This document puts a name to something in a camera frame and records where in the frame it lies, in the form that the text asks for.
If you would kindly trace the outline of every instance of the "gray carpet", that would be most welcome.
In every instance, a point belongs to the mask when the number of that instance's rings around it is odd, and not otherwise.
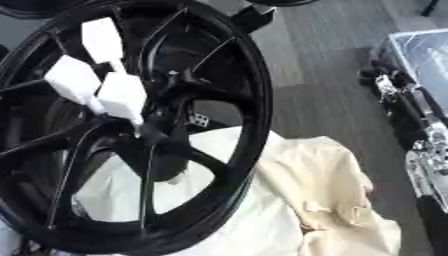
[[[376,99],[357,84],[369,49],[388,33],[448,27],[448,1],[431,18],[429,0],[321,0],[283,8],[253,37],[275,84],[273,130],[288,138],[330,136],[349,147],[372,178],[372,201],[403,229],[403,256],[432,255],[396,143]],[[233,14],[242,0],[203,0]],[[38,24],[0,16],[0,43],[14,48]]]

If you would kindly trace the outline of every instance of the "chrome part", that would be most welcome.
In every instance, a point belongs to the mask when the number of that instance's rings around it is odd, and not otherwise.
[[[207,128],[210,124],[210,118],[208,118],[207,116],[198,114],[198,113],[194,113],[192,116],[190,116],[190,124],[202,127],[202,128]]]
[[[392,98],[395,97],[395,94],[398,93],[398,89],[395,88],[392,81],[389,79],[387,75],[381,75],[376,78],[376,86],[381,94],[380,102],[391,101]]]

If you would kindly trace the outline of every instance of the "white plastic block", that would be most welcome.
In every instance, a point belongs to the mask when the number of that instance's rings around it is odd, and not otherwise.
[[[111,62],[116,72],[124,71],[123,42],[111,18],[82,24],[82,43],[96,63]]]
[[[143,124],[141,114],[146,99],[139,77],[118,72],[107,74],[98,93],[98,100],[109,115],[128,119],[136,126]]]
[[[61,97],[80,105],[89,105],[101,86],[100,79],[87,63],[68,55],[63,55],[44,79]]]

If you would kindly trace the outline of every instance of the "black wheel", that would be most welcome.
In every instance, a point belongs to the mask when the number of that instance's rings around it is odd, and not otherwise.
[[[248,1],[255,4],[262,4],[268,6],[288,7],[288,6],[310,4],[318,0],[248,0]]]
[[[62,54],[90,63],[100,77],[110,71],[93,64],[80,43],[80,24],[106,16],[124,38],[126,68],[148,92],[141,138],[127,121],[94,116],[42,80]],[[205,239],[244,197],[270,129],[272,88],[260,52],[228,17],[192,1],[110,0],[73,9],[9,54],[0,81],[0,213],[30,239],[68,252],[164,255]],[[227,163],[188,143],[186,120],[201,100],[235,106],[242,116]],[[158,135],[163,139],[151,144]],[[136,221],[95,221],[73,209],[72,197],[111,154],[142,177]],[[154,173],[183,159],[215,178],[190,201],[157,214]]]

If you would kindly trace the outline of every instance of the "white fabric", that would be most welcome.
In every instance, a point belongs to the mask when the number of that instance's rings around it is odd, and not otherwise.
[[[371,208],[373,185],[345,147],[326,137],[285,141],[259,167],[309,230],[301,256],[398,255],[400,228]]]

